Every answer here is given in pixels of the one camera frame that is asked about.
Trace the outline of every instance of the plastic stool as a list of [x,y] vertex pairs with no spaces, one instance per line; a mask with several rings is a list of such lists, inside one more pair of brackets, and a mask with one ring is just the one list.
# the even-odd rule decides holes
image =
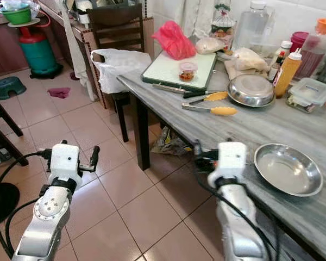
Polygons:
[[18,77],[7,77],[0,80],[0,100],[10,98],[9,92],[14,91],[17,95],[26,91],[26,87],[22,84]]

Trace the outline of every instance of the yellow bottle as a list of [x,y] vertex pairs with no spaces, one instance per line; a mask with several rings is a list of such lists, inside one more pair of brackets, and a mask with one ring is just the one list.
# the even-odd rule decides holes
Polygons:
[[302,63],[301,59],[302,55],[298,52],[294,52],[290,53],[290,55],[284,60],[283,65],[273,81],[274,92],[277,98],[281,98],[284,95],[290,81]]

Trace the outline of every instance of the red plastic bag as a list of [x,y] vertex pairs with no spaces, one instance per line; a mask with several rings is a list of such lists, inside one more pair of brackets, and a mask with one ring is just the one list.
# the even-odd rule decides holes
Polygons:
[[158,40],[162,49],[175,60],[195,56],[196,49],[193,43],[187,39],[183,31],[174,21],[167,21],[158,31],[152,35]]

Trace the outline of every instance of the chair backrest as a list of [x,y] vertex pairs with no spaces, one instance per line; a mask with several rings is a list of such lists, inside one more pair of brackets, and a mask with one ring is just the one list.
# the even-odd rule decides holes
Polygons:
[[98,48],[144,52],[141,4],[87,10]]

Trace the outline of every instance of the black round mat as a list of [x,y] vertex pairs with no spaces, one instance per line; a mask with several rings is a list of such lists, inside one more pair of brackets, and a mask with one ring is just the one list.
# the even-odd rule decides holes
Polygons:
[[20,191],[11,183],[0,183],[0,222],[4,221],[16,208]]

